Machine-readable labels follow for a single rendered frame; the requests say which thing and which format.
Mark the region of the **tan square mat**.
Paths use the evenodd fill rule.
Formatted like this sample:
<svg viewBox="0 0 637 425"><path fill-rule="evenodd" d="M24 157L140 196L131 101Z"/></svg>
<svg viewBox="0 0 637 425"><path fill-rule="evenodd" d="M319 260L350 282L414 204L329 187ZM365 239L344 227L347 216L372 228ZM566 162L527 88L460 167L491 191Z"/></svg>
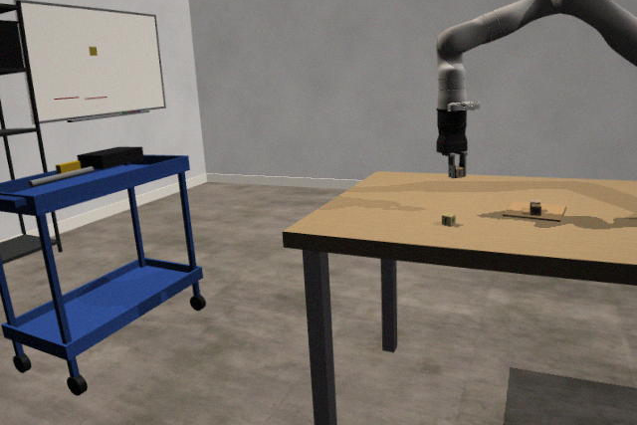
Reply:
<svg viewBox="0 0 637 425"><path fill-rule="evenodd" d="M503 216L560 222L565 206L541 204L541 216L532 216L530 203L513 201Z"/></svg>

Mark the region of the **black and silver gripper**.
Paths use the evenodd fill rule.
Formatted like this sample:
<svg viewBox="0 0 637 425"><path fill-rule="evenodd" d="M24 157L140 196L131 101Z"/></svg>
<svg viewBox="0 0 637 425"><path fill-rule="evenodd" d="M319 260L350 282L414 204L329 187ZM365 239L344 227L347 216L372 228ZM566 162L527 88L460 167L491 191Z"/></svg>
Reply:
<svg viewBox="0 0 637 425"><path fill-rule="evenodd" d="M468 150L468 140L465 132L467 110L471 109L481 109L481 103L467 102L466 89L438 90L436 110L439 136L437 152L449 156L448 177L450 178L455 178L455 153L460 154L459 166L464 168L464 177L466 177L466 155L468 152L465 151Z"/></svg>

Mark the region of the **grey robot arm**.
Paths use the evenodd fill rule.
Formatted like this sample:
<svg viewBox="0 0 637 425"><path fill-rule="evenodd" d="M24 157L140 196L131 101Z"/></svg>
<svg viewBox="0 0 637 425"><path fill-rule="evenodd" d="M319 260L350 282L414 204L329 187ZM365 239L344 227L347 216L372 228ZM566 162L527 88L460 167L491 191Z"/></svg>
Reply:
<svg viewBox="0 0 637 425"><path fill-rule="evenodd" d="M620 56L637 67L637 18L612 0L521 0L442 32L436 43L438 90L466 88L463 53L554 14L595 28Z"/></svg>

